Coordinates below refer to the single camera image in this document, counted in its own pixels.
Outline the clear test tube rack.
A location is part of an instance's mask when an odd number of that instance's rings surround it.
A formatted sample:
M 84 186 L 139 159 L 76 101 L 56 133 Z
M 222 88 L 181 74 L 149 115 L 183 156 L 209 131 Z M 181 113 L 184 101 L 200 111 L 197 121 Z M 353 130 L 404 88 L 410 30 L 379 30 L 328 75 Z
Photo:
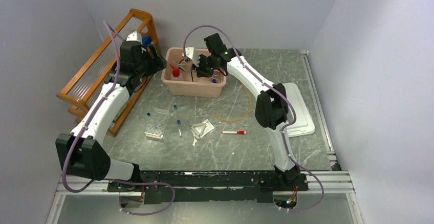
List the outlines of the clear test tube rack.
M 170 117 L 168 110 L 155 108 L 149 111 L 151 116 L 148 117 L 147 126 L 145 128 L 145 136 L 148 140 L 163 142 L 166 126 Z

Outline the blue stapler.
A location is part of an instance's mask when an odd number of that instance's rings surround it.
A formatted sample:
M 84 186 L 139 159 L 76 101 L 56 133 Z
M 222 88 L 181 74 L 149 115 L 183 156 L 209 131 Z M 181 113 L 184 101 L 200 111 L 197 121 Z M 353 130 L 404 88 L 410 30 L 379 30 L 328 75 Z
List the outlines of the blue stapler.
M 152 43 L 152 38 L 150 36 L 143 36 L 142 37 L 142 44 L 147 47 L 149 44 Z

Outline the white plastic lid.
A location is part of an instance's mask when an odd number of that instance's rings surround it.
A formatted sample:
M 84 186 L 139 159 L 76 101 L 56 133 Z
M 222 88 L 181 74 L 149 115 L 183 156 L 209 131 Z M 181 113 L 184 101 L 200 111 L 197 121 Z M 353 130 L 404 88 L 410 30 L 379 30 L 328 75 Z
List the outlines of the white plastic lid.
M 296 122 L 287 129 L 288 136 L 293 138 L 313 134 L 315 125 L 299 88 L 295 83 L 284 83 L 283 85 L 287 99 L 293 105 L 297 116 Z

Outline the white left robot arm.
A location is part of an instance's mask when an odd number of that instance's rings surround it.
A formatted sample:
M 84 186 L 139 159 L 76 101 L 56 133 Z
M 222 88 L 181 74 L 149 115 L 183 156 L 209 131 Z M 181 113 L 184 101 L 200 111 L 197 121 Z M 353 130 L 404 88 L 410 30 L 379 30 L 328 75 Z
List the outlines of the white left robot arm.
M 128 191 L 140 188 L 142 177 L 137 164 L 111 159 L 102 148 L 105 134 L 121 107 L 135 94 L 146 77 L 166 68 L 167 62 L 154 43 L 136 40 L 120 46 L 120 62 L 105 78 L 97 100 L 85 118 L 69 133 L 55 141 L 62 174 L 92 180 L 121 180 Z

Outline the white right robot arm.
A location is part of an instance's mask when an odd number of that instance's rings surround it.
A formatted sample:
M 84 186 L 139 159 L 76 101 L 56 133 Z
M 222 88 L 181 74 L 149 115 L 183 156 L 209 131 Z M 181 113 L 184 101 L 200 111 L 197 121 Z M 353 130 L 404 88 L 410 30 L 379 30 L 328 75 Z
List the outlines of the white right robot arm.
M 192 47 L 185 49 L 185 57 L 192 60 L 198 77 L 210 77 L 223 69 L 240 81 L 256 97 L 255 118 L 269 135 L 275 157 L 276 184 L 289 190 L 296 183 L 300 168 L 292 157 L 286 129 L 296 121 L 292 104 L 282 83 L 274 84 L 256 71 L 236 48 L 227 48 L 218 33 L 204 38 L 209 55 Z

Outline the glass dropper blue fittings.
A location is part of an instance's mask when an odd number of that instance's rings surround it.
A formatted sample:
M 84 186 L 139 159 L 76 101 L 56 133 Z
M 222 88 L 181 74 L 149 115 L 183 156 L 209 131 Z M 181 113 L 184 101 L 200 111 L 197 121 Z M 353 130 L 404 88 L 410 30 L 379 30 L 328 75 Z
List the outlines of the glass dropper blue fittings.
M 175 105 L 173 106 L 173 108 L 174 108 L 174 110 L 175 110 L 176 123 L 177 123 L 178 131 L 179 131 L 179 136 L 182 137 L 182 132 L 181 132 L 181 120 L 180 120 L 180 116 L 179 116 L 178 106 L 175 104 Z

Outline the orange wooden rack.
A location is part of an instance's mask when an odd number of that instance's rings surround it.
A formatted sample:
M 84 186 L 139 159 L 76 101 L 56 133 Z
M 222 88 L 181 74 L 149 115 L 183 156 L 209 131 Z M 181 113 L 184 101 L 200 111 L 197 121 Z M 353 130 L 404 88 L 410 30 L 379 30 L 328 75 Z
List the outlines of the orange wooden rack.
M 158 50 L 161 50 L 153 17 L 150 13 L 138 9 L 130 9 L 126 17 L 115 28 L 122 36 L 137 30 L 143 36 L 149 36 Z M 57 93 L 57 97 L 72 105 L 68 112 L 77 117 L 80 123 L 91 106 L 97 100 L 103 81 L 115 65 L 115 53 L 110 38 L 92 54 L 88 61 L 80 68 L 67 85 Z M 135 92 L 111 122 L 107 134 L 115 137 L 126 120 L 135 103 L 149 84 L 151 77 L 143 78 L 140 88 Z

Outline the red white marker pen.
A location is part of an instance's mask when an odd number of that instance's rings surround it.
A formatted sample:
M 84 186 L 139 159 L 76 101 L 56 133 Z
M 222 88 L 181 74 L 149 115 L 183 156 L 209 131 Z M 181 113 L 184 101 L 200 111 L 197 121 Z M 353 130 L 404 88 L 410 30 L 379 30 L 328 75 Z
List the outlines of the red white marker pen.
M 245 135 L 245 130 L 238 130 L 238 131 L 222 131 L 221 134 L 223 135 Z

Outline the white bottle red cap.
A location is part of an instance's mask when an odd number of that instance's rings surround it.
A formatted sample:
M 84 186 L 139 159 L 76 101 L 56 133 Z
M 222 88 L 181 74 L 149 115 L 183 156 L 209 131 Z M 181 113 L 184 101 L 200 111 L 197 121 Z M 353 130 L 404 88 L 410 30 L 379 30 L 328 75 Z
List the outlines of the white bottle red cap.
M 175 67 L 174 65 L 170 64 L 169 65 L 171 67 L 171 80 L 172 81 L 183 81 L 184 77 L 183 74 L 181 73 L 180 69 L 178 67 Z

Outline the pink plastic bin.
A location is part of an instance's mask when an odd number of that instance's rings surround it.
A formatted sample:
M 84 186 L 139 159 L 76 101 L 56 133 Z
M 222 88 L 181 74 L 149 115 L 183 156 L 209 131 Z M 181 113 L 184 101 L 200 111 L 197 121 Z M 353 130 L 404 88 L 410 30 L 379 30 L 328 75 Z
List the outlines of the pink plastic bin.
M 172 81 L 170 64 L 177 67 L 177 63 L 183 59 L 182 48 L 172 47 L 166 53 L 167 67 L 162 71 L 161 80 L 168 87 L 173 95 L 182 96 L 197 96 L 197 97 L 213 97 L 220 96 L 223 87 L 227 83 L 227 77 L 221 72 L 215 70 L 212 77 L 220 79 L 221 83 L 212 83 L 211 77 L 198 78 L 196 72 L 183 74 L 183 81 Z

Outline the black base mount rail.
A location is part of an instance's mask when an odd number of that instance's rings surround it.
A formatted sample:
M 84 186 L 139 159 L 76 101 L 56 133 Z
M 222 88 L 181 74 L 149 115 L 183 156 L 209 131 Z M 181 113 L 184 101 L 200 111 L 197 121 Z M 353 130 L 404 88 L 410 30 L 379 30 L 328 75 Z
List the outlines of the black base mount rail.
M 144 193 L 145 204 L 200 201 L 244 201 L 273 203 L 275 192 L 307 191 L 303 173 L 283 176 L 275 170 L 246 171 L 142 171 L 150 186 L 128 186 L 110 182 L 108 192 Z

